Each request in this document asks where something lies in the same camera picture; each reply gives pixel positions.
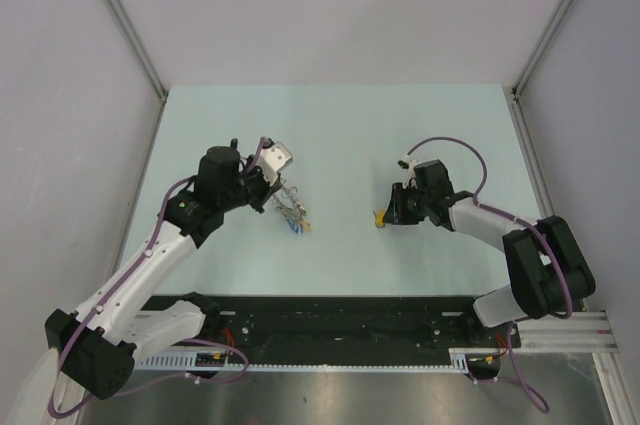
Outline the yellow plastic key tag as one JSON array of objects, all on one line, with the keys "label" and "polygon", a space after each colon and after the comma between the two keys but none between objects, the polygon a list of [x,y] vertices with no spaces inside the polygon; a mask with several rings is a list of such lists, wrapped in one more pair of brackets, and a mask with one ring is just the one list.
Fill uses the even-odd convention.
[{"label": "yellow plastic key tag", "polygon": [[383,228],[385,226],[384,216],[385,216],[384,210],[379,210],[375,213],[375,226],[377,228]]}]

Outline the steel disc keyring holder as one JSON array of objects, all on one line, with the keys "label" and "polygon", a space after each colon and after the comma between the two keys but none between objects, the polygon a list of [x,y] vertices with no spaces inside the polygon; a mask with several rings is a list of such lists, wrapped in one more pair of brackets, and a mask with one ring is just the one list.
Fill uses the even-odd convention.
[{"label": "steel disc keyring holder", "polygon": [[296,187],[283,185],[271,196],[270,200],[276,210],[289,221],[301,223],[306,220],[307,211],[297,197]]}]

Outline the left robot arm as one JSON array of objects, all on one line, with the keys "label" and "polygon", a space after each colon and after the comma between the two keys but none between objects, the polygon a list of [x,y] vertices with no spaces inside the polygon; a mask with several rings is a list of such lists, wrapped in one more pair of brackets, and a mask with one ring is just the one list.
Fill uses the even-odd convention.
[{"label": "left robot arm", "polygon": [[293,161],[280,142],[262,138],[243,158],[235,143],[209,148],[197,172],[165,193],[150,235],[131,259],[73,311],[57,309],[45,322],[58,369],[92,398],[115,396],[135,364],[174,344],[207,345],[221,332],[220,319],[202,298],[189,294],[149,322],[136,316],[162,282],[224,223],[248,206],[261,213]]}]

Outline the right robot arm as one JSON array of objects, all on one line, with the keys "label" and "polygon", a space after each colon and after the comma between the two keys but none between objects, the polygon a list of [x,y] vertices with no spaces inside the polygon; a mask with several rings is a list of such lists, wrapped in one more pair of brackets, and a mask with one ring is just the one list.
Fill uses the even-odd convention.
[{"label": "right robot arm", "polygon": [[473,237],[504,254],[509,284],[473,301],[461,321],[463,338],[484,346],[499,325],[547,316],[566,319],[574,303],[596,291],[589,265],[563,218],[536,222],[481,203],[469,191],[456,192],[439,160],[398,162],[406,171],[392,184],[387,209],[377,225],[409,226],[426,220],[450,232]]}]

